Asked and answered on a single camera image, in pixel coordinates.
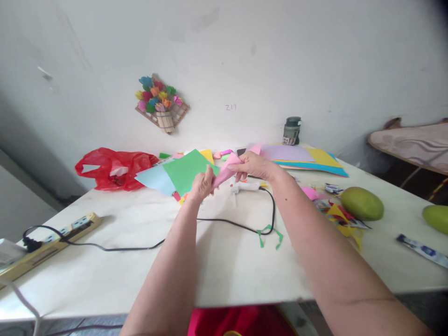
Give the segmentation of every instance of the bottle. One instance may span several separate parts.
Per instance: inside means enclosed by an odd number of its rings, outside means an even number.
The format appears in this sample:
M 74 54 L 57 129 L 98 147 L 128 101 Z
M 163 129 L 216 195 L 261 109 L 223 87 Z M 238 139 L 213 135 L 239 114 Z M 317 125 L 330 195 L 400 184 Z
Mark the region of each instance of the bottle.
M 285 128 L 283 130 L 283 145 L 294 146 L 299 144 L 301 117 L 289 117 L 286 119 Z

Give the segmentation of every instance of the forearm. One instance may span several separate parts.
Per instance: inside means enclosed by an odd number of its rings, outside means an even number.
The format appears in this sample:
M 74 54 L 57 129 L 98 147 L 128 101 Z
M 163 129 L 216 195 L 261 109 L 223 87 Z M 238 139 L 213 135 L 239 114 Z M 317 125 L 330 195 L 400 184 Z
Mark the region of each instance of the forearm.
M 428 332 L 288 173 L 279 171 L 271 186 L 316 301 L 335 334 L 376 334 L 379 326 L 383 335 Z M 347 323 L 348 316 L 356 318 Z
M 200 201 L 181 207 L 120 335 L 186 335 L 196 291 L 196 217 Z

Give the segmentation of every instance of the green mango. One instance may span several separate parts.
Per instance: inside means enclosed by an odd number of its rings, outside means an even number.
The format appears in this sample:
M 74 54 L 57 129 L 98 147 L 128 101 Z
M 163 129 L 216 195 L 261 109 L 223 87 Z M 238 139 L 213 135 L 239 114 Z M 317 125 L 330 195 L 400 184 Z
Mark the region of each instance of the green mango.
M 341 203 L 344 209 L 357 219 L 375 221 L 383 218 L 383 202 L 364 188 L 347 188 L 342 192 Z
M 448 206 L 428 205 L 421 214 L 429 225 L 448 235 Z

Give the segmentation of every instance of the hand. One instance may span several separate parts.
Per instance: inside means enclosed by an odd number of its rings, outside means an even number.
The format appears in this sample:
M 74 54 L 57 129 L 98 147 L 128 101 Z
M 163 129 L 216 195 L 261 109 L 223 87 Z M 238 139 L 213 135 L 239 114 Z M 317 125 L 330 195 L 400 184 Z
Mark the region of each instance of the hand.
M 239 159 L 243 162 L 242 164 L 228 166 L 228 169 L 237 172 L 235 182 L 239 182 L 241 178 L 245 180 L 247 174 L 270 181 L 278 172 L 283 170 L 279 165 L 251 151 L 246 151 L 239 156 Z
M 198 200 L 200 203 L 206 198 L 211 190 L 213 181 L 215 180 L 215 174 L 211 165 L 207 165 L 207 170 L 205 173 L 199 173 L 196 175 L 193 181 L 193 186 L 191 187 L 191 192 L 188 195 L 188 199 L 193 198 Z

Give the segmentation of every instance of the green paper scrap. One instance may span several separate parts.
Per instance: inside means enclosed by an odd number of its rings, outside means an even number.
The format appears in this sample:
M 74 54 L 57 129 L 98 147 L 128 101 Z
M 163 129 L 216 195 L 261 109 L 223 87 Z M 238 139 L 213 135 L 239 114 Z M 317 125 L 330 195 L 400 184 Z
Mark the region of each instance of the green paper scrap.
M 146 105 L 146 112 L 148 113 L 154 113 L 155 112 L 155 107 L 151 104 L 147 104 Z
M 170 154 L 160 153 L 160 154 L 159 154 L 159 159 L 167 159 L 167 158 L 169 158 L 170 156 L 171 156 Z
M 210 165 L 210 162 L 195 149 L 180 159 L 164 164 L 163 168 L 168 173 L 180 197 L 183 197 L 191 190 L 196 175 L 205 173 L 207 165 Z M 219 168 L 214 165 L 211 167 L 215 175 L 218 175 Z
M 268 225 L 267 227 L 265 227 L 265 228 L 262 229 L 262 230 L 257 230 L 258 238 L 260 239 L 260 247 L 261 247 L 261 248 L 264 248 L 264 247 L 265 247 L 265 244 L 264 244 L 263 241 L 261 240 L 261 233 L 262 233 L 263 231 L 265 231 L 265 230 L 270 230 L 271 228 L 272 228 L 272 226 L 271 226 L 271 225 Z M 277 233 L 277 234 L 279 235 L 279 239 L 280 239 L 280 242 L 279 242 L 278 245 L 275 247 L 275 250 L 278 250 L 278 249 L 280 248 L 281 242 L 283 241 L 283 235 L 282 235 L 280 232 L 278 232 L 276 229 L 274 229 L 274 231 L 275 231 L 275 233 Z
M 172 86 L 167 86 L 167 94 L 169 94 L 170 96 L 173 96 L 176 94 L 176 89 Z

